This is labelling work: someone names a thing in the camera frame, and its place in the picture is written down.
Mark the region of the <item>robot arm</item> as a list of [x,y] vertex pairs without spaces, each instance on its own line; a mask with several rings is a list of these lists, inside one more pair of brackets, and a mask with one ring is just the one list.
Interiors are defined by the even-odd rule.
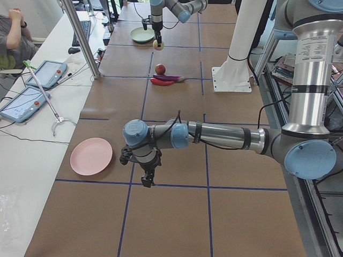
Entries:
[[200,144],[211,147],[211,167],[231,171],[232,178],[240,163],[258,169],[253,160],[243,158],[244,150],[291,164],[301,178],[322,178],[333,167],[336,153],[317,134],[292,132],[287,145],[280,146],[282,133],[271,118],[273,104],[258,100],[259,89],[250,84],[250,52],[266,5],[244,1],[234,25],[223,6],[185,25],[181,19],[188,14],[172,18],[161,10],[159,16],[145,18],[155,31],[154,46],[168,46],[156,59],[190,80],[152,77],[142,120],[129,124],[138,129],[125,139],[132,159],[145,170],[144,186],[173,185],[186,171],[197,173]]
[[148,23],[154,30],[157,46],[162,46],[161,30],[163,28],[163,9],[166,7],[181,23],[189,20],[190,16],[206,9],[208,1],[198,0],[181,3],[177,0],[156,0],[150,1],[151,14],[148,16]]

